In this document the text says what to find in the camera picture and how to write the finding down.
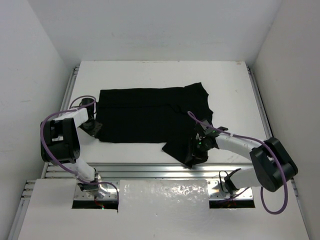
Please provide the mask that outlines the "black t shirt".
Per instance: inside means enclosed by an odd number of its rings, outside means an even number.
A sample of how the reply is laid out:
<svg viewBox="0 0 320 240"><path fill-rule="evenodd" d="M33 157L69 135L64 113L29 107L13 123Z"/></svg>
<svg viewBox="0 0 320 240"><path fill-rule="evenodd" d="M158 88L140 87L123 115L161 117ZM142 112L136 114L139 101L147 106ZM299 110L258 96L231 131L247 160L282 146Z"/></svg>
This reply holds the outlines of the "black t shirt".
<svg viewBox="0 0 320 240"><path fill-rule="evenodd" d="M101 90L96 120L102 128L96 137L105 143L163 143L162 150L185 165L188 142L196 134L196 122L188 112L211 122L208 97L200 82L184 87Z"/></svg>

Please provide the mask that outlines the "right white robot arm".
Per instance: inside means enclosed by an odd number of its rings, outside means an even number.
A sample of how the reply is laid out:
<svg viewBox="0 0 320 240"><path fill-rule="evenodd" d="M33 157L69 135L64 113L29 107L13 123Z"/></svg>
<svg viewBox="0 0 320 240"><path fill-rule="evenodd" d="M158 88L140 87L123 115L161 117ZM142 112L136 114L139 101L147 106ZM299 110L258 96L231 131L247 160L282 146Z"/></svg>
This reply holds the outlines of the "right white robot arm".
<svg viewBox="0 0 320 240"><path fill-rule="evenodd" d="M224 177L221 188L234 194L247 187L263 187L270 192L283 186L281 172L286 181L298 174L298 168L282 143L271 137L262 143L223 133L226 127L213 130L202 124L195 125L196 134L188 141L184 164L192 167L208 160L208 151L226 150L252 162L248 169L237 168Z"/></svg>

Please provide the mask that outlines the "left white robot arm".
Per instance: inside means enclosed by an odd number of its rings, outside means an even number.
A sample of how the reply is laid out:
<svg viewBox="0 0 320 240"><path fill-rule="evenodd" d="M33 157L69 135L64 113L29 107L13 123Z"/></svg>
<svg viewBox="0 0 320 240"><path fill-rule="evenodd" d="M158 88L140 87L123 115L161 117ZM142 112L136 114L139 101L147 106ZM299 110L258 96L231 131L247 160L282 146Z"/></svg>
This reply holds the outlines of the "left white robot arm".
<svg viewBox="0 0 320 240"><path fill-rule="evenodd" d="M40 124L41 158L72 174L81 191L97 196L102 190L101 178L94 167L80 158L81 145L78 129L95 138L102 124L95 119L96 98L90 95L77 97L78 106L53 113Z"/></svg>

